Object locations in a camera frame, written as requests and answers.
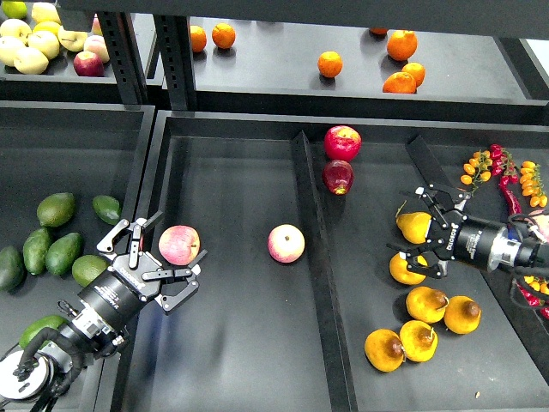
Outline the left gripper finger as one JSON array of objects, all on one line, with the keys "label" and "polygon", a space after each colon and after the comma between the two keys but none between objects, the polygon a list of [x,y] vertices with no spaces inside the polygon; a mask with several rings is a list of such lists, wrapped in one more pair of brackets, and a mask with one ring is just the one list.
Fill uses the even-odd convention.
[{"label": "left gripper finger", "polygon": [[163,212],[158,210],[151,217],[137,218],[133,222],[121,219],[96,245],[96,250],[108,260],[114,262],[115,258],[118,257],[115,252],[115,245],[119,240],[128,236],[129,243],[126,251],[129,254],[129,267],[135,270],[138,267],[145,234],[156,226],[162,216]]},{"label": "left gripper finger", "polygon": [[[163,269],[160,266],[156,270],[143,272],[143,283],[153,287],[154,290],[145,292],[145,289],[142,288],[142,301],[147,303],[154,301],[165,315],[171,314],[198,291],[200,287],[198,276],[202,271],[199,263],[207,254],[207,250],[201,250],[188,265],[181,269]],[[162,292],[165,285],[180,282],[183,287],[176,294],[169,295]]]}]

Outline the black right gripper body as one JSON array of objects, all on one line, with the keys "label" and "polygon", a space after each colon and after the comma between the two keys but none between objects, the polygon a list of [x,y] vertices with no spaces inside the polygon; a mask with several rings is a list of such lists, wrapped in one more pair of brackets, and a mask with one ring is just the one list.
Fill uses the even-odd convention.
[{"label": "black right gripper body", "polygon": [[444,216],[449,226],[445,251],[455,260],[480,270],[494,271],[513,264],[513,242],[503,223],[468,217],[462,212]]}]

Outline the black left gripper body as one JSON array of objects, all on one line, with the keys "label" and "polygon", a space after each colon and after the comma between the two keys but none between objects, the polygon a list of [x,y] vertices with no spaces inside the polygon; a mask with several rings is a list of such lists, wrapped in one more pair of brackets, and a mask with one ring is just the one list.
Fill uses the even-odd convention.
[{"label": "black left gripper body", "polygon": [[105,270],[79,294],[113,330],[121,330],[148,302],[160,294],[160,282],[145,282],[142,276],[163,270],[150,252],[141,252],[135,269],[130,267],[130,255],[117,256],[112,270]]}]

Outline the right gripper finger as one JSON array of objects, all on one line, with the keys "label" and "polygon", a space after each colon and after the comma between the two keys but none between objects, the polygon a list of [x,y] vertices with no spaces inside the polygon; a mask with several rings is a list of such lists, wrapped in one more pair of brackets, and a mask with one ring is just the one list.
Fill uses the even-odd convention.
[{"label": "right gripper finger", "polygon": [[462,189],[456,189],[447,185],[429,184],[419,186],[414,192],[405,191],[407,197],[416,197],[423,201],[431,215],[431,225],[427,234],[427,240],[437,231],[448,232],[453,223],[450,213],[462,212],[472,193]]},{"label": "right gripper finger", "polygon": [[386,246],[397,251],[407,262],[407,269],[413,273],[433,279],[442,279],[447,276],[447,264],[435,254],[432,243],[411,246],[387,243]]}]

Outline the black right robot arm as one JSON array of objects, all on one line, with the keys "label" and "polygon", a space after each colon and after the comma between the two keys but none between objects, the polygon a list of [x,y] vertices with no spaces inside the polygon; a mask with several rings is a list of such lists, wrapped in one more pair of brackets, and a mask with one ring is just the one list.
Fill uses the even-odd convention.
[{"label": "black right robot arm", "polygon": [[548,295],[536,291],[526,276],[548,278],[548,244],[528,216],[509,222],[487,221],[464,211],[471,194],[444,185],[418,187],[414,195],[431,214],[425,241],[418,245],[389,244],[415,273],[434,279],[447,276],[447,263],[456,261],[491,273],[510,274],[510,298],[527,309],[548,307]]}]

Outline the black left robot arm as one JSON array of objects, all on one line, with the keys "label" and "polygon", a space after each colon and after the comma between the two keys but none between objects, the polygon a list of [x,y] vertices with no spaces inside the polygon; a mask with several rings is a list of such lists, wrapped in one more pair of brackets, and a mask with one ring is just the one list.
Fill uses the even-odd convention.
[{"label": "black left robot arm", "polygon": [[200,251],[181,269],[164,268],[144,249],[146,232],[162,214],[122,219],[97,244],[108,266],[78,297],[80,310],[57,303],[71,320],[57,329],[45,327],[23,349],[9,349],[1,359],[2,405],[31,403],[35,411],[50,411],[94,361],[121,351],[130,338],[128,322],[149,302],[169,314],[199,288]]}]

